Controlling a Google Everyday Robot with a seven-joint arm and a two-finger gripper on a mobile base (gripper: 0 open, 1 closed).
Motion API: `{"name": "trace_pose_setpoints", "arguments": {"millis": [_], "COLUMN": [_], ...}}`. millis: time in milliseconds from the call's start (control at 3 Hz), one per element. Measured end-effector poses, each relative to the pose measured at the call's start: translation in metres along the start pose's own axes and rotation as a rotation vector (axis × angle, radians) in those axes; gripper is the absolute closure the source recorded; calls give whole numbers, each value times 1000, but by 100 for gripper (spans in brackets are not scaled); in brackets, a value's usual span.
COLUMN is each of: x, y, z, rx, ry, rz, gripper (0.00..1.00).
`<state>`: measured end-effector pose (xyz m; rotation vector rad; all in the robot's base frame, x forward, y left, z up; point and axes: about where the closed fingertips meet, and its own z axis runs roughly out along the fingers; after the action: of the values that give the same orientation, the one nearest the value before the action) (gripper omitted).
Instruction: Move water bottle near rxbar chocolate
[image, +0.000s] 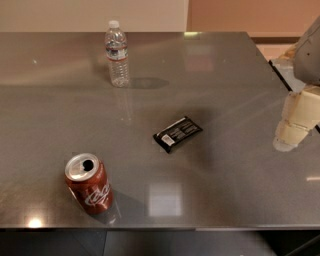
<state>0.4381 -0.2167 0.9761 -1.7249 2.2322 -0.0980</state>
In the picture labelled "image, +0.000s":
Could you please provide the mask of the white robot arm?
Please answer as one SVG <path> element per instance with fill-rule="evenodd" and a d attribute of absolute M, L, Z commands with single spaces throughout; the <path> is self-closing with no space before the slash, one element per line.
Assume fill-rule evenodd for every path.
<path fill-rule="evenodd" d="M 273 146 L 280 152 L 296 148 L 320 123 L 320 17 L 282 58 L 292 61 L 293 75 L 305 84 L 285 99 Z"/>

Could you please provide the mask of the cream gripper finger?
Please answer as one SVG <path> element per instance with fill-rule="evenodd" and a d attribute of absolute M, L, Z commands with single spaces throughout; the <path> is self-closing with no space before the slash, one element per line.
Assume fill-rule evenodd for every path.
<path fill-rule="evenodd" d="M 294 119 L 298 113 L 298 106 L 300 101 L 300 94 L 295 92 L 290 92 L 285 99 L 282 118 L 284 120 Z"/>
<path fill-rule="evenodd" d="M 320 87 L 305 87 L 300 92 L 298 113 L 289 121 L 283 118 L 279 122 L 273 146 L 280 152 L 289 152 L 296 148 L 320 123 Z"/>

